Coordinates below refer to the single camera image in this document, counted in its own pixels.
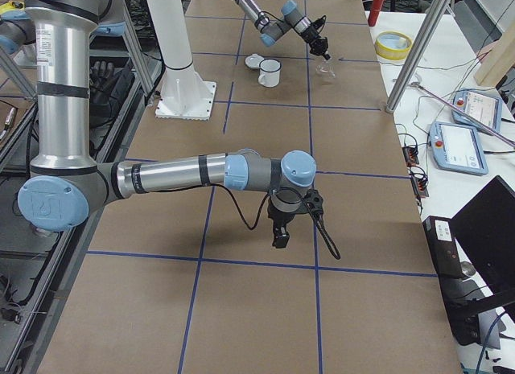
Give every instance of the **white mug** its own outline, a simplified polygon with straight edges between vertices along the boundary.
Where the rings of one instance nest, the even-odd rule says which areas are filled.
[[[279,84],[281,62],[275,59],[264,59],[259,64],[259,84],[265,87],[275,87]]]

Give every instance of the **clear glass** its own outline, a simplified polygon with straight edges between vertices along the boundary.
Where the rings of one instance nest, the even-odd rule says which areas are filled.
[[[325,60],[323,57],[319,57],[319,64],[316,66],[316,73],[319,75],[336,78],[335,70],[332,64],[332,58]]]

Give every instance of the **light blue joint cap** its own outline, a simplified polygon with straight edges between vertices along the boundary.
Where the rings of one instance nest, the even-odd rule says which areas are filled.
[[[261,41],[267,47],[272,47],[275,44],[274,38],[267,34],[261,34]]]
[[[2,14],[2,20],[29,20],[30,18],[24,10],[10,10]]]
[[[281,8],[281,13],[283,16],[289,15],[291,12],[297,9],[297,3],[294,0],[288,0],[284,6]]]
[[[101,24],[93,32],[95,36],[122,36],[126,31],[126,22],[116,24]]]
[[[225,159],[224,186],[243,191],[249,182],[249,164],[241,154],[228,155]]]
[[[11,55],[14,54],[20,46],[6,36],[0,35],[0,48],[5,51],[6,54]]]
[[[309,187],[315,180],[316,162],[308,153],[294,150],[282,158],[281,170],[294,185]]]
[[[29,179],[18,193],[21,213],[37,228],[60,232],[82,224],[89,215],[88,201],[72,183],[41,175]]]

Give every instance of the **silver pole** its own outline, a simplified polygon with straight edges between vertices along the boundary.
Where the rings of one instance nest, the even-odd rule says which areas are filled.
[[[16,63],[0,48],[0,68],[18,86],[23,96],[33,101],[35,99],[34,85],[27,79]]]
[[[402,66],[402,70],[399,73],[397,81],[389,95],[388,102],[386,103],[387,113],[393,113],[397,108],[397,105],[402,98],[402,94],[404,94],[404,91],[418,66],[418,62],[422,58],[427,44],[435,33],[436,27],[438,26],[450,1],[451,0],[434,0],[431,4],[429,13],[426,15],[424,23],[422,23],[422,26],[420,27],[420,31],[413,43],[410,54],[406,58],[406,62]]]
[[[123,40],[125,41],[127,50],[133,60],[136,73],[138,74],[143,87],[143,92],[145,93],[145,96],[148,97],[152,92],[154,82],[152,81],[148,71],[148,66],[146,65],[145,58],[142,54],[142,48],[139,44],[138,35],[136,34],[134,24],[132,23],[129,10],[125,3],[123,4],[123,17],[126,21],[126,31],[123,34]]]

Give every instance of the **black monitor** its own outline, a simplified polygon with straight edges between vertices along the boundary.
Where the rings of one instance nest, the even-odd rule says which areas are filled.
[[[498,175],[451,220],[451,231],[493,296],[462,314],[503,306],[515,321],[515,191]]]

